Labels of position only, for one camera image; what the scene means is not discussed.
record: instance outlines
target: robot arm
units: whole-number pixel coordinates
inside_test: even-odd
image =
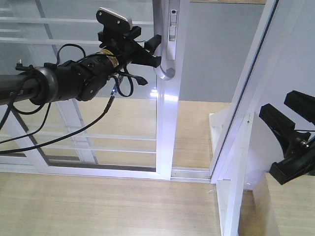
[[[24,72],[0,75],[0,105],[8,104],[14,93],[17,93],[15,101],[30,99],[36,105],[71,98],[88,101],[129,63],[155,68],[160,65],[161,57],[155,57],[153,53],[161,43],[161,35],[145,42],[143,48],[134,41],[141,35],[141,28],[133,27],[131,19],[102,7],[98,9],[96,18],[104,26],[98,33],[101,41],[98,52],[61,65],[44,63],[44,66],[33,68],[17,64],[16,69]],[[147,83],[142,77],[136,79],[140,85]]]

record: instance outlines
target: wire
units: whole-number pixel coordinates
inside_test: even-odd
[[[15,110],[16,112],[22,114],[22,115],[33,115],[37,112],[39,112],[43,107],[44,107],[45,104],[42,104],[40,105],[38,108],[36,108],[34,111],[31,111],[31,112],[23,112],[23,111],[20,111],[19,109],[17,109],[14,105],[12,106],[12,109]]]
[[[315,132],[315,130],[306,130],[306,129],[296,129],[295,131],[301,131],[301,132]]]
[[[36,148],[41,148],[41,147],[44,147],[44,146],[47,146],[47,145],[50,145],[50,144],[54,144],[56,142],[59,142],[61,140],[66,139],[66,138],[69,138],[69,137],[71,137],[73,135],[76,135],[78,133],[81,133],[82,131],[90,128],[92,125],[94,125],[97,122],[99,122],[99,120],[101,120],[106,115],[106,113],[108,112],[109,108],[111,107],[114,99],[115,99],[115,96],[111,96],[109,98],[109,100],[107,102],[107,105],[106,105],[104,111],[102,112],[102,114],[99,117],[97,117],[94,121],[92,121],[90,124],[86,125],[85,127],[81,128],[81,129],[79,129],[77,131],[74,131],[74,132],[72,132],[70,134],[67,134],[65,136],[62,136],[60,138],[53,139],[53,140],[51,140],[49,142],[45,142],[45,143],[42,143],[42,144],[35,145],[33,147],[24,147],[24,148],[19,148],[19,149],[11,149],[11,150],[0,151],[0,154],[8,154],[8,153],[13,153],[13,152],[21,152],[21,151],[29,151],[29,150],[33,150],[33,149],[36,149]]]
[[[125,74],[127,74],[127,78],[128,78],[129,84],[130,84],[130,93],[128,95],[123,94],[123,92],[120,90],[121,81],[119,81],[119,79],[114,75],[112,75],[111,78],[113,78],[115,80],[115,85],[116,85],[117,92],[119,93],[119,95],[122,97],[130,97],[133,94],[133,82],[132,82],[130,74],[127,70],[126,65],[124,66],[124,72],[125,72]]]
[[[40,127],[39,127],[37,130],[35,130],[35,131],[32,132],[32,133],[28,133],[28,134],[26,134],[26,135],[22,135],[22,136],[19,136],[19,137],[15,137],[15,138],[3,140],[3,141],[0,142],[0,144],[6,143],[6,142],[10,142],[10,141],[13,141],[13,140],[17,140],[17,139],[21,139],[21,138],[25,138],[25,137],[34,135],[34,134],[36,134],[37,132],[39,132],[39,131],[43,128],[43,126],[44,126],[44,124],[45,124],[45,122],[46,122],[46,120],[47,120],[50,107],[51,107],[51,103],[48,104],[48,107],[47,107],[47,110],[46,110],[46,114],[45,114],[44,120],[43,120],[43,122],[41,123]]]
[[[10,111],[12,110],[13,103],[14,103],[14,101],[15,101],[17,95],[19,94],[20,90],[22,89],[22,87],[23,87],[25,81],[28,80],[29,78],[31,78],[31,76],[32,76],[32,74],[26,76],[26,77],[21,81],[21,84],[20,84],[19,88],[17,89],[17,91],[16,91],[15,93],[13,93],[13,96],[12,96],[12,98],[11,98],[9,104],[8,104],[8,107],[6,108],[6,111],[5,111],[4,115],[3,115],[3,118],[2,118],[2,120],[1,120],[1,122],[0,122],[0,130],[2,129],[2,127],[3,127],[4,123],[5,123],[5,121],[7,120],[8,116],[9,116],[9,114],[10,114]]]
[[[59,63],[60,63],[60,51],[61,51],[61,49],[64,48],[64,47],[76,47],[76,48],[81,49],[81,51],[83,52],[83,58],[82,58],[82,59],[86,58],[86,56],[87,56],[86,53],[85,53],[85,51],[84,51],[84,49],[83,49],[80,45],[73,44],[73,43],[66,43],[66,44],[62,45],[62,47],[59,48],[59,50],[58,50],[58,52],[57,52],[57,62],[56,62],[56,65],[59,65]]]
[[[126,72],[121,72],[121,71],[118,71],[117,72],[118,74],[122,75],[122,76],[127,76],[127,77],[131,77],[131,78],[135,78],[138,85],[146,85],[148,83],[148,81],[146,81],[145,78],[141,77],[141,76],[138,76],[138,75],[131,75],[129,73],[126,73]]]

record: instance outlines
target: yellow label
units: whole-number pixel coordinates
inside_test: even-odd
[[[103,54],[110,54],[113,55],[113,53],[107,49],[102,48],[101,50],[99,50],[99,53],[103,53]],[[111,57],[111,56],[107,56],[108,59],[112,62],[113,67],[116,67],[119,65],[118,60],[116,57]]]

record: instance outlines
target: glass pane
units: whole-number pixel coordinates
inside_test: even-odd
[[[0,8],[10,21],[1,20],[0,28],[0,74],[17,74],[14,67],[18,59],[24,65],[43,66],[45,62],[56,62],[57,50],[64,43],[77,42],[87,55],[99,50],[97,33],[103,30],[95,17],[99,7],[111,8],[131,17],[133,24],[140,24],[141,35],[137,41],[153,37],[153,12],[151,0],[0,0]],[[82,52],[66,47],[61,52],[61,63],[78,60]],[[73,138],[43,147],[47,159],[55,163],[93,163],[100,165],[155,167],[156,164],[156,76],[148,66],[130,64],[130,74],[144,77],[146,86],[134,85],[131,98],[118,94],[108,114],[96,125]],[[104,110],[114,81],[109,81],[97,96],[88,102],[77,102],[77,109],[63,110],[53,103],[43,129],[34,135],[41,144],[84,127]],[[129,83],[124,80],[121,90],[129,93]],[[17,102],[23,111],[34,106],[29,101]],[[35,115],[21,115],[28,130],[36,130],[45,116],[45,108]],[[78,118],[80,124],[69,122],[69,117]],[[1,138],[10,135],[3,129]],[[17,148],[15,143],[3,149]]]

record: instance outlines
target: wall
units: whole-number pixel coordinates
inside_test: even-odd
[[[263,8],[190,3],[180,100],[231,102]]]

